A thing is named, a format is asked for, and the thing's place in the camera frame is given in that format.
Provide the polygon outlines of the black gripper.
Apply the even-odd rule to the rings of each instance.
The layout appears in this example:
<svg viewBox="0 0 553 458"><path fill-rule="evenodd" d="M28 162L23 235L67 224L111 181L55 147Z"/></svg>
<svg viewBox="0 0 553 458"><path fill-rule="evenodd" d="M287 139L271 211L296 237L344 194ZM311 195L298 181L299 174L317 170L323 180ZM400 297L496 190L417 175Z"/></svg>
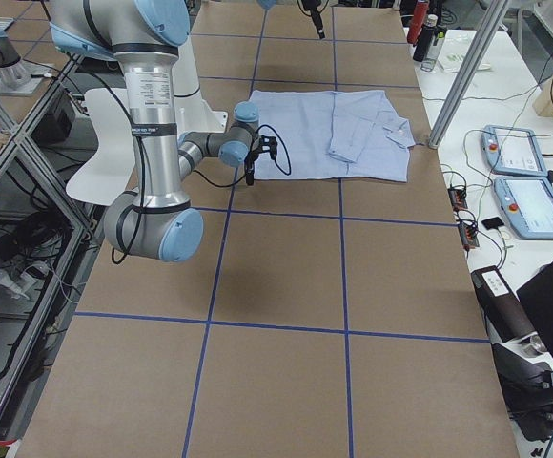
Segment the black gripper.
<svg viewBox="0 0 553 458"><path fill-rule="evenodd" d="M261 135L258 145L245 158L244 172L247 185L253 185L255 182L255 162L261 154L269 154L271 159L277 158L277 139L274 136Z"/></svg>

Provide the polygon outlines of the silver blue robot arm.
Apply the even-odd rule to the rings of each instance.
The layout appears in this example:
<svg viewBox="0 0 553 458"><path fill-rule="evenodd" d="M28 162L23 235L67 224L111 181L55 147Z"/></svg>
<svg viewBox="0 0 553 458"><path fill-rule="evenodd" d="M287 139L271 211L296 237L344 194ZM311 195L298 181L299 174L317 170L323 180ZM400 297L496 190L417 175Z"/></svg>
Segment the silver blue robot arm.
<svg viewBox="0 0 553 458"><path fill-rule="evenodd" d="M133 137L138 188L109 206L105 235L114 252L180 262L201 243L204 221L182 188L183 179L206 157L253 181L262 153L277 141L260 134L257 106L235 107L224 133L177 134L174 67L189 43L190 19L183 1L55 1L51 36L63 52L118 62L128 97L123 112Z"/></svg>

